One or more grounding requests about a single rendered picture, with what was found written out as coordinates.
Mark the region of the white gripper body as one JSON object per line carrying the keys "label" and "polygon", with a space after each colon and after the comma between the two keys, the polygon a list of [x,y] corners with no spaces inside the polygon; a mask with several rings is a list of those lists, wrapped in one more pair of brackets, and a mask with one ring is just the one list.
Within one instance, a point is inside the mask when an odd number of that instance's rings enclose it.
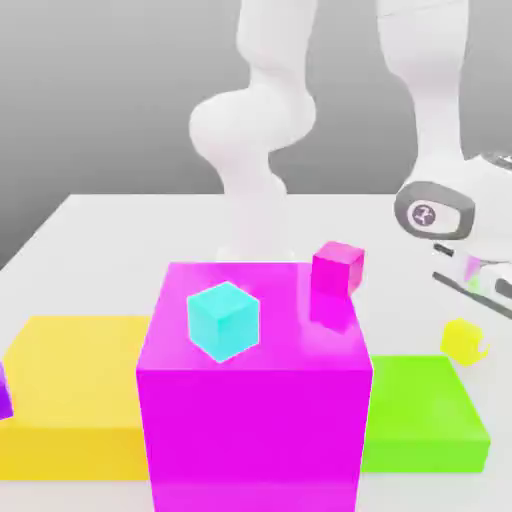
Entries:
{"label": "white gripper body", "polygon": [[489,313],[512,321],[512,271],[480,270],[469,279],[434,271],[432,278],[443,290],[446,312],[462,316]]}

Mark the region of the small yellow cube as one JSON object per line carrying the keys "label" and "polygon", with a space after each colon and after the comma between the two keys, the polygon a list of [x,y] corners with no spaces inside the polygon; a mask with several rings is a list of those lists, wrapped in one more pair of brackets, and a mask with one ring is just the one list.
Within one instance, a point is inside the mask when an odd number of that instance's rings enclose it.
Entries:
{"label": "small yellow cube", "polygon": [[483,360],[489,346],[481,348],[483,330],[462,318],[449,321],[443,331],[440,350],[462,366],[471,366]]}

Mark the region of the small magenta cube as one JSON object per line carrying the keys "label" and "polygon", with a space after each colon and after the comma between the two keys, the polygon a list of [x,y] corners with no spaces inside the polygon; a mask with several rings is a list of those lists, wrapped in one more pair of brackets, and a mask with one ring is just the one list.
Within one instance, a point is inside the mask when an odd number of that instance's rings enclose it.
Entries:
{"label": "small magenta cube", "polygon": [[337,241],[326,242],[312,259],[312,287],[326,295],[349,297],[363,279],[365,251]]}

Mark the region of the large yellow box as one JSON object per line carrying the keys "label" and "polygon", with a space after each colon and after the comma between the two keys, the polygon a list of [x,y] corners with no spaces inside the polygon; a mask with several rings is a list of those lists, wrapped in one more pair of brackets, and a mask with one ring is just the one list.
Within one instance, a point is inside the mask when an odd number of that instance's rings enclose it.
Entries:
{"label": "large yellow box", "polygon": [[136,364],[146,316],[33,316],[3,358],[0,481],[148,479]]}

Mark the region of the large green box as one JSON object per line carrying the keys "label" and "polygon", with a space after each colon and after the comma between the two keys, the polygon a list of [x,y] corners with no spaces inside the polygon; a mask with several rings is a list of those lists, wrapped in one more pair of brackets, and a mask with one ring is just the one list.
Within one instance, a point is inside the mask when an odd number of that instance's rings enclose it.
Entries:
{"label": "large green box", "polygon": [[491,438],[450,360],[374,355],[364,473],[480,473]]}

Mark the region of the large magenta box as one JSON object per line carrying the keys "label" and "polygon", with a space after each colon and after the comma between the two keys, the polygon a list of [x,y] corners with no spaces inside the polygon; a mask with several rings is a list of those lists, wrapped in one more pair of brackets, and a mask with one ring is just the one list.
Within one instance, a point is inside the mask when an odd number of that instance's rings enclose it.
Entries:
{"label": "large magenta box", "polygon": [[[223,282],[260,334],[220,363],[187,300]],[[354,512],[372,376],[351,299],[309,264],[171,264],[136,366],[154,512]]]}

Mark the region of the small purple cube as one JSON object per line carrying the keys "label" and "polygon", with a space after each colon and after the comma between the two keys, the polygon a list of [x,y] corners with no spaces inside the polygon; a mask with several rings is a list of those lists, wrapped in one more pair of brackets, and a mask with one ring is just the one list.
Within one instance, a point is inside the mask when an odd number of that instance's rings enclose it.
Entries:
{"label": "small purple cube", "polygon": [[13,416],[13,404],[3,363],[0,361],[0,421]]}

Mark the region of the small cyan cube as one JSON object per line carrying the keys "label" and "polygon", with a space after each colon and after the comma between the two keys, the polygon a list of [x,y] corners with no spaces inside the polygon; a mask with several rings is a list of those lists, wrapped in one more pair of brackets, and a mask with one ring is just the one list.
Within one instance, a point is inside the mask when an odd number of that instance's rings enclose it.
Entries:
{"label": "small cyan cube", "polygon": [[187,298],[190,341],[217,363],[260,342],[260,301],[225,281]]}

